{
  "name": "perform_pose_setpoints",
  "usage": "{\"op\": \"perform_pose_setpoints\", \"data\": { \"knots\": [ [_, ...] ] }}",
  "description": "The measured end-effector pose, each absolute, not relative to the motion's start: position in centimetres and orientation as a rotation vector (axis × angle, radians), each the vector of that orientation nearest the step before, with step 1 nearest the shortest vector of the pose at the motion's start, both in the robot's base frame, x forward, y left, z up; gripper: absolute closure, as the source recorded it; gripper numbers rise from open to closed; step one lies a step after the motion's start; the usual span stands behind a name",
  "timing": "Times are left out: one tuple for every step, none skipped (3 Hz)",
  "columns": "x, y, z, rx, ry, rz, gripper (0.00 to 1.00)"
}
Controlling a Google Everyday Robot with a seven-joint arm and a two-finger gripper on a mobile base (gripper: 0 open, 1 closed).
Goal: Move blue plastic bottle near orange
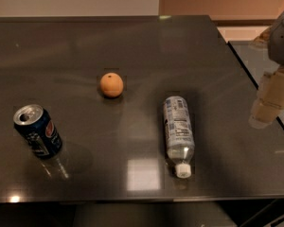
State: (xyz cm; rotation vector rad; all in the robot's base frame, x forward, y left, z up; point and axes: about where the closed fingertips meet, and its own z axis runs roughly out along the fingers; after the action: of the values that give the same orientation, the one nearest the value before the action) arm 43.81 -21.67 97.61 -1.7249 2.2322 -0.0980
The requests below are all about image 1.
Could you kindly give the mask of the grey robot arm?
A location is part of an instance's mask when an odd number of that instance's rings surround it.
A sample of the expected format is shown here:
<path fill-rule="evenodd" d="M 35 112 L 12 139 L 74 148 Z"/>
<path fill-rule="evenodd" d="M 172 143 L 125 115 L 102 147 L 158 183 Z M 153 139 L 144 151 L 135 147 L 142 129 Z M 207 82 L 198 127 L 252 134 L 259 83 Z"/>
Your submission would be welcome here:
<path fill-rule="evenodd" d="M 267 42 L 268 57 L 279 67 L 265 72 L 257 89 L 249 123 L 256 129 L 264 129 L 284 110 L 284 10 L 269 29 Z"/>

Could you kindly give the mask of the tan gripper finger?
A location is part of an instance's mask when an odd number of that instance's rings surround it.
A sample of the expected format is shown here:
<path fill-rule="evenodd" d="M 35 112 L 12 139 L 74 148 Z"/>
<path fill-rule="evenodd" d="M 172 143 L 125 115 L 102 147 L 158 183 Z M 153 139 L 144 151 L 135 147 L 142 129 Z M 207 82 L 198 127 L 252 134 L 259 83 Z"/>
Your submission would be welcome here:
<path fill-rule="evenodd" d="M 249 124 L 255 129 L 264 129 L 284 110 L 284 67 L 273 73 L 265 72 L 257 89 Z"/>

